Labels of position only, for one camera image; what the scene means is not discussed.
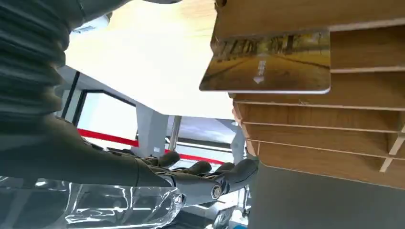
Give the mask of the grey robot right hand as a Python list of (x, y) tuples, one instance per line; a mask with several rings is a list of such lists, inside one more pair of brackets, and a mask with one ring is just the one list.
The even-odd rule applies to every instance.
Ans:
[(257, 173), (257, 163), (244, 159), (229, 170), (208, 176), (174, 172), (148, 165), (134, 156), (115, 155), (85, 142), (74, 125), (55, 117), (1, 117), (0, 174), (29, 181), (39, 178), (78, 184), (127, 187), (176, 187), (187, 205), (214, 200), (241, 189)]

